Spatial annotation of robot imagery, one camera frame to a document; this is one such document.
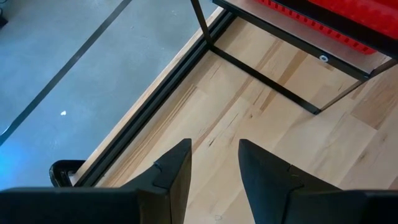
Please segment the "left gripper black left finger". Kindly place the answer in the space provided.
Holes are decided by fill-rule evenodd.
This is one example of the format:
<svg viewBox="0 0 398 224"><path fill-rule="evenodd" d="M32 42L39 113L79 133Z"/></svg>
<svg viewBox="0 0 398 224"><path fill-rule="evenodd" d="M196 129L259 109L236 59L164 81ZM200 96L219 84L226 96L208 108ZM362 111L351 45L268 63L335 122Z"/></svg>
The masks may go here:
<svg viewBox="0 0 398 224"><path fill-rule="evenodd" d="M183 224L192 176L192 140L183 139L125 183L135 205L129 224Z"/></svg>

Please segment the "black rounded clamp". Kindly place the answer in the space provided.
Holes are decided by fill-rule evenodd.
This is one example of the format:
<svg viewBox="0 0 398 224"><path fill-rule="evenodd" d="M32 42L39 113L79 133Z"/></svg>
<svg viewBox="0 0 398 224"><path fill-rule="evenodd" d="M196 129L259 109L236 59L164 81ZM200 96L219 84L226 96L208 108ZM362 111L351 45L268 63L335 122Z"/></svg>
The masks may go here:
<svg viewBox="0 0 398 224"><path fill-rule="evenodd" d="M59 160L49 169L49 177L54 187L73 187L71 176L76 174L85 160Z"/></svg>

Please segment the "black table edge rail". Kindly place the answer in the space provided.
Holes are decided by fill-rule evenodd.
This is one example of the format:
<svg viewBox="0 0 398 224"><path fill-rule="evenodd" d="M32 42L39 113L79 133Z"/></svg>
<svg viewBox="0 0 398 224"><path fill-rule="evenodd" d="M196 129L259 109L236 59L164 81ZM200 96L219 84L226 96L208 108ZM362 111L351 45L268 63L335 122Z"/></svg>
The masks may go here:
<svg viewBox="0 0 398 224"><path fill-rule="evenodd" d="M198 29L78 169L75 187L92 187L103 178L208 51Z"/></svg>

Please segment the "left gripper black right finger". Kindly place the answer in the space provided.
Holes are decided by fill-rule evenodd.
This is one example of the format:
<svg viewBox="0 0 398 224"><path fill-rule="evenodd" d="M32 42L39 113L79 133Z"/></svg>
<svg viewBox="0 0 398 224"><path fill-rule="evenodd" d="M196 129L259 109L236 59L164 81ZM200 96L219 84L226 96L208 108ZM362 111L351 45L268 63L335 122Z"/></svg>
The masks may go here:
<svg viewBox="0 0 398 224"><path fill-rule="evenodd" d="M255 224L282 224L289 196L296 190L338 190L248 139L239 141L238 160Z"/></svg>

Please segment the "red plastic slotted basket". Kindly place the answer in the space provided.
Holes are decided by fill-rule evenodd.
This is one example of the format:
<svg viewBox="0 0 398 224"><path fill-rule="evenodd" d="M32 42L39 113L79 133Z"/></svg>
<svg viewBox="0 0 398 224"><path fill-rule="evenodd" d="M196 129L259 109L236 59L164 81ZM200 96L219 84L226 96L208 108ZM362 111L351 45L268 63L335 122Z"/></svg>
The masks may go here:
<svg viewBox="0 0 398 224"><path fill-rule="evenodd" d="M352 49L371 55L376 51L357 40L320 24L307 16L276 3L274 0L255 0L268 8L296 20L313 30L341 42ZM398 0L308 0L309 2L351 19L361 25L398 40Z"/></svg>

